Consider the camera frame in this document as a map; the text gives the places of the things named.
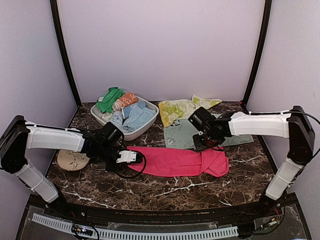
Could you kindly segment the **pink microfibre towel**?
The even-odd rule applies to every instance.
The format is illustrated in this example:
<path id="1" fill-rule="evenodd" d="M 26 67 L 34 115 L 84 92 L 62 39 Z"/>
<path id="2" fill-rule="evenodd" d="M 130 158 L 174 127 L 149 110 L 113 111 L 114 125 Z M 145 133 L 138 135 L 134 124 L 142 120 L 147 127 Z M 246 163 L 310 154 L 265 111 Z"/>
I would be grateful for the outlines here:
<path id="1" fill-rule="evenodd" d="M 202 173 L 222 177 L 229 172 L 229 159 L 224 151 L 129 146 L 129 150 L 146 157 L 144 174 L 157 177 L 194 177 Z"/>

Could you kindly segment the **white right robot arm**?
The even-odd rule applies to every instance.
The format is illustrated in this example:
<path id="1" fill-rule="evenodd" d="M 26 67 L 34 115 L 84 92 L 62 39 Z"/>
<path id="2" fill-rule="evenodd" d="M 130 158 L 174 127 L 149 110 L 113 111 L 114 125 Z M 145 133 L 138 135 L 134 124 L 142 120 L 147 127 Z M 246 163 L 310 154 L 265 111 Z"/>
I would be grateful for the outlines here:
<path id="1" fill-rule="evenodd" d="M 314 120 L 318 123 L 319 120 L 305 112 L 300 105 L 276 112 L 228 111 L 218 117 L 200 107 L 188 120 L 198 131 L 198 134 L 193 136 L 198 151 L 217 147 L 226 138 L 246 135 L 287 141 L 288 152 L 285 160 L 278 166 L 274 177 L 265 188 L 262 201 L 255 205 L 255 213 L 260 217 L 266 217 L 274 210 L 274 202 L 319 153 L 314 150 L 316 133 L 310 122 Z"/>

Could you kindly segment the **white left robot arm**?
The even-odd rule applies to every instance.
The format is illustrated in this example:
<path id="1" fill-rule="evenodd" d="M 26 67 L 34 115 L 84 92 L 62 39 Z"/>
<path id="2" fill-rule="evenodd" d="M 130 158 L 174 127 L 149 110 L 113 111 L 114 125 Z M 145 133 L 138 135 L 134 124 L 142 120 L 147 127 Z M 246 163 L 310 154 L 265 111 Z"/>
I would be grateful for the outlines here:
<path id="1" fill-rule="evenodd" d="M 108 122 L 96 132 L 81 128 L 61 128 L 36 124 L 16 115 L 0 138 L 0 168 L 15 175 L 37 193 L 60 218 L 71 213 L 61 191 L 26 157 L 28 150 L 65 150 L 101 158 L 115 170 L 118 140 L 124 134 Z"/>

